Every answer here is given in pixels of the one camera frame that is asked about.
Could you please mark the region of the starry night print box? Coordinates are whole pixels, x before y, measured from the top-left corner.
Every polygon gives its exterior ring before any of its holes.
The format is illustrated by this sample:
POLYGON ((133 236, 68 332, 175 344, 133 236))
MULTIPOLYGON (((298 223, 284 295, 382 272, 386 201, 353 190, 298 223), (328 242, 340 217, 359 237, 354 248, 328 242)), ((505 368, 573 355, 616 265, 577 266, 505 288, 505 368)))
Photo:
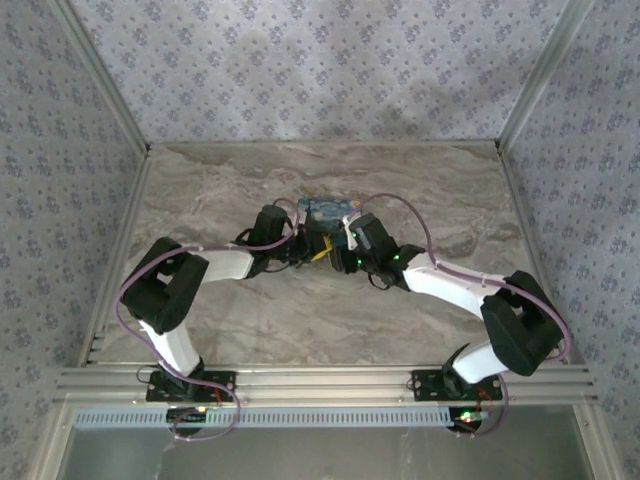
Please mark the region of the starry night print box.
POLYGON ((331 236, 332 245, 347 246, 342 218, 353 214, 359 207, 359 201, 350 199, 301 198, 297 201, 304 231, 307 222, 323 223, 327 227, 327 234, 331 236))

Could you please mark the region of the grey metal sheet panel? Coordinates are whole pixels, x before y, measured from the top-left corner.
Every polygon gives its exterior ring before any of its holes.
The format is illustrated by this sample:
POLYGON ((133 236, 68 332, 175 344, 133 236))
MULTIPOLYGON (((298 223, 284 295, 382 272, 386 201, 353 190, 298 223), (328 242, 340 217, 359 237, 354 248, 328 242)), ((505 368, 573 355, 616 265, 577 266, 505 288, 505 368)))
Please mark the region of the grey metal sheet panel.
POLYGON ((165 428, 76 427, 58 480, 594 480, 571 409, 515 407, 494 433, 246 428, 202 443, 165 428))

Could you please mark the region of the aluminium front mounting rail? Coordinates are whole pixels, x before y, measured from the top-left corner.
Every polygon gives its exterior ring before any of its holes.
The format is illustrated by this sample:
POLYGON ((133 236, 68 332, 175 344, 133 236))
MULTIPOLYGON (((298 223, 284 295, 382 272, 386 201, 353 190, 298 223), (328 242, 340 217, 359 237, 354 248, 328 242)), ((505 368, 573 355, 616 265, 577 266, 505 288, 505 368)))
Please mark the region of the aluminium front mounting rail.
MULTIPOLYGON (((406 386, 418 366, 232 366, 241 403, 259 406, 395 406, 415 402, 406 386)), ((93 365, 65 369, 54 390, 57 401, 141 403, 153 371, 142 365, 93 365)), ((504 373, 511 404, 595 403, 598 394, 584 365, 547 365, 530 377, 504 373)))

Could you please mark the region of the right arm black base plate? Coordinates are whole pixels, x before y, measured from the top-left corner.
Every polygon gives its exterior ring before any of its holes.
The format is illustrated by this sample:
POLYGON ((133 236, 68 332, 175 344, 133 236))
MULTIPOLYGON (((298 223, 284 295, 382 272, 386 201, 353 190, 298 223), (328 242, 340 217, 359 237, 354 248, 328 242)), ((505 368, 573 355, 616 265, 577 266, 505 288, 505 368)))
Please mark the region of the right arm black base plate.
POLYGON ((502 400, 504 394, 497 376, 469 384, 454 372, 438 369, 413 370, 406 386, 416 402, 502 400))

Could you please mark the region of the aluminium table side rail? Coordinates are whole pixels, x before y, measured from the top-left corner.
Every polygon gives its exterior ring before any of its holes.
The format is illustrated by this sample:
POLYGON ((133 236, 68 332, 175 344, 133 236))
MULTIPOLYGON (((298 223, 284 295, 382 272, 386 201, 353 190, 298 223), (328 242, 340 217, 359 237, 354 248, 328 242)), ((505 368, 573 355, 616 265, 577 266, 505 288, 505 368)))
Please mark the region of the aluminium table side rail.
POLYGON ((89 318, 87 332, 76 361, 76 367, 78 368, 84 368, 90 363, 94 340, 101 334, 104 325, 113 316, 113 304, 121 285, 121 276, 129 253, 134 224, 150 170, 148 157, 149 154, 146 154, 142 158, 136 170, 124 213, 111 248, 109 261, 106 265, 106 273, 98 290, 96 303, 89 318))
POLYGON ((546 271, 544 269, 544 266, 541 264, 541 261, 539 258, 537 243, 536 243, 533 231, 531 230, 531 227, 528 223, 526 205, 523 201, 522 194, 518 189, 518 185, 516 182, 517 178, 511 169, 508 158, 505 156, 502 150, 499 147, 496 147, 496 151, 504 172, 506 185, 508 186, 510 191, 510 195, 514 205, 514 211, 516 212, 516 215, 518 217, 518 221, 520 224, 520 228, 522 230, 522 235, 523 235, 524 243, 526 245, 528 258, 533 268, 532 275, 539 282, 542 290, 544 291, 548 299, 551 300, 551 305, 556 309, 557 312, 560 312, 560 310, 556 307, 556 304, 553 302, 554 298, 551 291, 551 285, 546 276, 546 271))

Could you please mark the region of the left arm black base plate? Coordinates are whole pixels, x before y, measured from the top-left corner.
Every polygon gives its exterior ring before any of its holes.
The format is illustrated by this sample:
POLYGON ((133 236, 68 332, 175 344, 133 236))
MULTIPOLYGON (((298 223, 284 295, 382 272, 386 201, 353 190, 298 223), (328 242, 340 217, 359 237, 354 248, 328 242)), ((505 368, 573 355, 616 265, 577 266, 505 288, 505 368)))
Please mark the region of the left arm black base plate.
POLYGON ((164 370, 151 373, 148 380, 143 380, 147 385, 147 402, 215 402, 232 403, 231 395, 223 390, 214 389, 210 383, 217 383, 229 390, 236 386, 236 373, 233 371, 209 371, 194 372, 190 378, 207 382, 207 386, 185 382, 170 375, 164 370))

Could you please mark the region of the aluminium corner frame post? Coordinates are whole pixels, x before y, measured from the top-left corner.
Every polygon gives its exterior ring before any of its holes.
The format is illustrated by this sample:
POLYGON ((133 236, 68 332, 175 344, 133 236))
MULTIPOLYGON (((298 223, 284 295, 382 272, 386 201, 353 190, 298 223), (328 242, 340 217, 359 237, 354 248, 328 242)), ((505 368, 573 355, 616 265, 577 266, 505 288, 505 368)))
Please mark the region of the aluminium corner frame post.
POLYGON ((508 153, 513 147, 595 1, 567 0, 565 8, 545 41, 520 95, 496 139, 500 154, 508 153))
POLYGON ((147 143, 144 136, 72 3, 70 0, 46 1, 76 49, 127 140, 138 153, 145 155, 147 143))

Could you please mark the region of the aluminium front frame leg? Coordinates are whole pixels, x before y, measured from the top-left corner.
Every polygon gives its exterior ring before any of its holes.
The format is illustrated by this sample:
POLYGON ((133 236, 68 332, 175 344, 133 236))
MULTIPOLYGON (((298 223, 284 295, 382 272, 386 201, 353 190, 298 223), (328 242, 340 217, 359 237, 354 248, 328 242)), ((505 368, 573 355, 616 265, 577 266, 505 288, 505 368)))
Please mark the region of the aluminium front frame leg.
POLYGON ((604 431, 604 420, 595 405, 574 406, 574 414, 594 480, 615 480, 604 431))
POLYGON ((31 469, 31 480, 57 480, 76 416, 76 407, 69 402, 54 405, 31 469))

